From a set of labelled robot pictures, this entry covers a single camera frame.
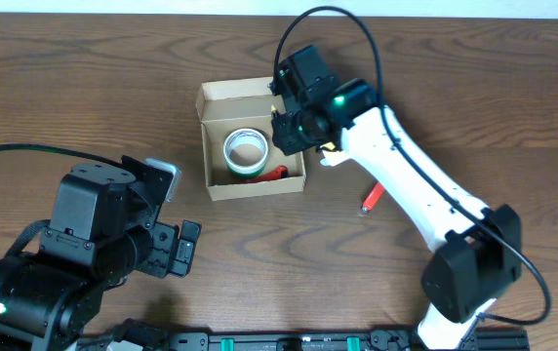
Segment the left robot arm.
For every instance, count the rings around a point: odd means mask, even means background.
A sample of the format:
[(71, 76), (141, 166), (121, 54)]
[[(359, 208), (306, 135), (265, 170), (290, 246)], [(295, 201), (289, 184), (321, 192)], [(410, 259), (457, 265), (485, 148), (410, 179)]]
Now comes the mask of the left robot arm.
[(0, 350), (69, 350), (131, 273), (186, 276), (201, 226), (158, 220), (180, 178), (151, 158), (73, 166), (51, 218), (25, 227), (0, 259)]

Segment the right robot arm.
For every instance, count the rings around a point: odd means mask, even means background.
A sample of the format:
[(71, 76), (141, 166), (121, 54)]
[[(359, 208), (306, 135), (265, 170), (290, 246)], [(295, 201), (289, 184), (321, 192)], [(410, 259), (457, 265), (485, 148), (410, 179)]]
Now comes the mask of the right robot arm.
[(428, 349), (452, 350), (521, 275), (521, 220), (472, 196), (411, 140), (393, 111), (362, 79), (342, 83), (307, 46), (273, 70), (271, 92), (285, 112), (272, 115), (272, 141), (292, 155), (328, 142), (382, 184), (433, 256), (421, 276), (430, 305), (417, 334)]

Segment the red box cutter knife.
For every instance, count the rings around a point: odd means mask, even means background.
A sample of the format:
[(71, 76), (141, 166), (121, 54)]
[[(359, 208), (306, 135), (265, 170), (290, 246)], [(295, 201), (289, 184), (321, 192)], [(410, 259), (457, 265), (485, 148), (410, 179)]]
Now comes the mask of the red box cutter knife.
[(245, 183), (258, 183), (258, 182), (265, 182), (265, 181), (273, 181), (282, 178), (286, 178), (289, 176), (289, 170), (286, 166), (278, 166), (274, 170), (264, 174), (258, 175), (253, 178), (249, 178), (245, 180)]

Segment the brown cardboard box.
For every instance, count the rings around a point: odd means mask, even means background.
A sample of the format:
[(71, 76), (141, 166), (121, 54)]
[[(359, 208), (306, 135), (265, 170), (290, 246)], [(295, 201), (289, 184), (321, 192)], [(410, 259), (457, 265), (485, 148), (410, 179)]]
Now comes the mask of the brown cardboard box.
[(301, 192), (303, 154), (274, 146), (271, 112), (285, 110), (269, 77), (203, 83), (196, 99), (205, 184), (214, 201)]

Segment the black yellow correction tape dispenser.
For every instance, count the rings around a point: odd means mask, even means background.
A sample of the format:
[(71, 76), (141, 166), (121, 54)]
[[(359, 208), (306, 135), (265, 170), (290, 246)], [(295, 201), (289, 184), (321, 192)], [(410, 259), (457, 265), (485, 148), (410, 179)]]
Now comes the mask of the black yellow correction tape dispenser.
[(270, 108), (271, 108), (271, 116), (273, 118), (277, 117), (279, 115), (277, 108), (274, 105), (271, 105)]

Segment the green tape roll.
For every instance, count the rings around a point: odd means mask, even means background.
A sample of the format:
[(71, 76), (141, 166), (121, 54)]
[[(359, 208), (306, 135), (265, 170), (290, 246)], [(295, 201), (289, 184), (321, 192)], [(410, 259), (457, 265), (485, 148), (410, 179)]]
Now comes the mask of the green tape roll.
[(227, 163), (227, 168), (236, 176), (242, 178), (254, 178), (260, 176), (266, 166), (266, 162), (258, 162), (251, 166), (243, 166), (232, 162)]

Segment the white tape roll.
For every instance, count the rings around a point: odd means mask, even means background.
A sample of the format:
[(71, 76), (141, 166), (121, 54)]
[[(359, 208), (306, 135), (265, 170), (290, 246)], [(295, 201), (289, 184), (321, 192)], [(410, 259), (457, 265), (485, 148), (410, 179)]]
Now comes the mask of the white tape roll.
[(269, 146), (266, 137), (258, 130), (243, 128), (232, 132), (224, 141), (223, 156), (226, 161), (243, 166), (267, 162)]

